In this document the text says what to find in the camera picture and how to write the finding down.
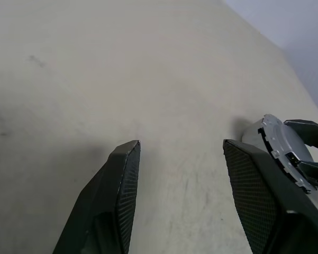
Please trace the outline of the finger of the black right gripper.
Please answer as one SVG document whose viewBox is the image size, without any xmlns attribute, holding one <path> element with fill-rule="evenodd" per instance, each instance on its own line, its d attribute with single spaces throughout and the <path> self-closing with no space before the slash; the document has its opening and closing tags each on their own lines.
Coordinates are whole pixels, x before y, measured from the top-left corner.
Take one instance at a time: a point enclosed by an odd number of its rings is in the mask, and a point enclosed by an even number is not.
<svg viewBox="0 0 318 254">
<path fill-rule="evenodd" d="M 300 161 L 297 168 L 312 186 L 318 188 L 318 162 Z"/>
<path fill-rule="evenodd" d="M 318 124 L 309 120 L 286 120 L 285 125 L 292 128 L 303 142 L 318 148 Z"/>
</svg>

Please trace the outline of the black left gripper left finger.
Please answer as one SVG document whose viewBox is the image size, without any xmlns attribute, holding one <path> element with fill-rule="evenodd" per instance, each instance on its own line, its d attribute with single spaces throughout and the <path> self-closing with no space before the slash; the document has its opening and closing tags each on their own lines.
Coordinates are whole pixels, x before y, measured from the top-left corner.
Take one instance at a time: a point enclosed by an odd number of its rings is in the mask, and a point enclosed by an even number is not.
<svg viewBox="0 0 318 254">
<path fill-rule="evenodd" d="M 128 254 L 141 144 L 117 146 L 80 192 L 52 254 Z"/>
</svg>

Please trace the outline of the round grey motor housing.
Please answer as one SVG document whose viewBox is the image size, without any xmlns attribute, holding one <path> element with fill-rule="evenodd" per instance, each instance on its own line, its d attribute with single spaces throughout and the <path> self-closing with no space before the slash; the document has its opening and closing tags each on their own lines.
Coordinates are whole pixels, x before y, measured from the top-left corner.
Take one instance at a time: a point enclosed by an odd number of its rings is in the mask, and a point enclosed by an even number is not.
<svg viewBox="0 0 318 254">
<path fill-rule="evenodd" d="M 266 114 L 258 129 L 269 154 L 281 170 L 305 193 L 317 190 L 297 168 L 301 161 L 313 158 L 304 141 L 289 126 L 272 114 Z"/>
</svg>

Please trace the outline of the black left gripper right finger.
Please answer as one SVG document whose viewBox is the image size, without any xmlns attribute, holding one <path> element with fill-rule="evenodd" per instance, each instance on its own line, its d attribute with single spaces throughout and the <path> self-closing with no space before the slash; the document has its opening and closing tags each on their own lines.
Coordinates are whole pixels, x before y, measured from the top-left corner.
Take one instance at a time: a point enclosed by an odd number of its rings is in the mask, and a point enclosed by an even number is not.
<svg viewBox="0 0 318 254">
<path fill-rule="evenodd" d="M 235 208 L 253 254 L 318 254 L 318 209 L 272 157 L 225 139 Z"/>
</svg>

